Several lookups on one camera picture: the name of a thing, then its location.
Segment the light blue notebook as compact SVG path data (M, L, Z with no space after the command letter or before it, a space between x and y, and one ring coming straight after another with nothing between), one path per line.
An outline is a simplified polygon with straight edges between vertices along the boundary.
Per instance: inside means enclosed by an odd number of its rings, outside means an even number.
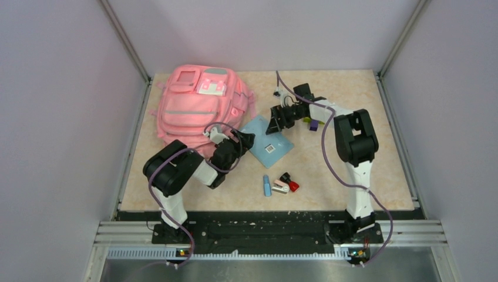
M269 123L263 116L258 115L240 129L242 133L255 134L250 152L266 169L276 164L294 148L294 144L280 132L266 135Z

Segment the red black stamp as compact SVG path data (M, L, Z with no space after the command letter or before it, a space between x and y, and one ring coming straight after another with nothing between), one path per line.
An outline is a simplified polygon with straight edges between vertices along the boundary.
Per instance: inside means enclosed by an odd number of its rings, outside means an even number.
M296 192L300 188L299 184L292 180L291 175L288 172L283 173L279 177L279 180L285 183L292 192Z

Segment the pink student backpack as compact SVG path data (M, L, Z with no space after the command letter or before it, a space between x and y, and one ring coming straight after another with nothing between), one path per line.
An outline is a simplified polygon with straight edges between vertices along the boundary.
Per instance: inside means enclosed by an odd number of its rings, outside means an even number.
M202 65L176 68L166 83L156 111L156 129L166 145L174 140L212 157L215 144L203 131L210 123L229 135L246 113L256 116L255 94L231 69Z

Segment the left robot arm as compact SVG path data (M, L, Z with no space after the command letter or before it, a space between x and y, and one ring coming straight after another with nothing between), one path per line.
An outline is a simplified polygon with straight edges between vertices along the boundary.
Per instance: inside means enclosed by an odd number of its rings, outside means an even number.
M201 184L215 189L226 179L255 143L254 133L232 130L231 136L212 127L204 135L214 144L214 153L205 158L183 142L174 140L151 157L143 167L149 192L158 203L166 236L175 243L185 241L188 227L187 213L181 191L194 178Z

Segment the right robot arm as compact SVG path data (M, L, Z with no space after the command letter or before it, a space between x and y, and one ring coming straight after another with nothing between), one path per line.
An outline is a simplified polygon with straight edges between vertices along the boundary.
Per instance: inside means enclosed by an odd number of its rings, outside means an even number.
M304 118L322 122L326 127L333 126L337 154L351 178L346 205L350 222L344 226L344 233L348 240L360 242L375 222L369 188L379 142L368 111L344 109L326 98L315 97L307 83L296 86L291 94L276 89L274 96L279 98L280 104L270 109L266 135L289 129L295 121Z

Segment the purple toy cube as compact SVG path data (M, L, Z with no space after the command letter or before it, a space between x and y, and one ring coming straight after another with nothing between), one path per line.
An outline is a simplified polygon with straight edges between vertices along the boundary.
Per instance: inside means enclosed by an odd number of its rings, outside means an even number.
M309 130L310 131L313 131L313 132L316 132L319 128L319 121L317 120L311 120L309 122Z

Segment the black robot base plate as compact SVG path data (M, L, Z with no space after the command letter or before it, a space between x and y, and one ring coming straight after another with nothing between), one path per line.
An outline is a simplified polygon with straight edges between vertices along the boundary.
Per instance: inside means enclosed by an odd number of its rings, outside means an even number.
M154 244L181 244L194 240L196 248L209 243L262 246L269 243L377 244L384 242L376 214L353 219L345 211L190 211L183 227L165 220L153 229Z

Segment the aluminium frame rail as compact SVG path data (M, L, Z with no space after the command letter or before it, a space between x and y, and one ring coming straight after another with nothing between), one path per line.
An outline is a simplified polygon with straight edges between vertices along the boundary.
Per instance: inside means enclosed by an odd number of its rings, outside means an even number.
M106 15L110 26L114 30L114 32L117 35L118 40L120 41L122 47L124 48L125 52L127 53L129 59L131 60L133 66L135 69L138 71L140 77L146 82L149 83L151 80L150 75L147 73L147 70L142 62L142 60L139 58L139 55L134 48L128 34L125 31L124 26L122 25L121 21L119 20L119 17L115 10L113 9L111 3L108 0L97 0L97 3L100 5L102 11Z

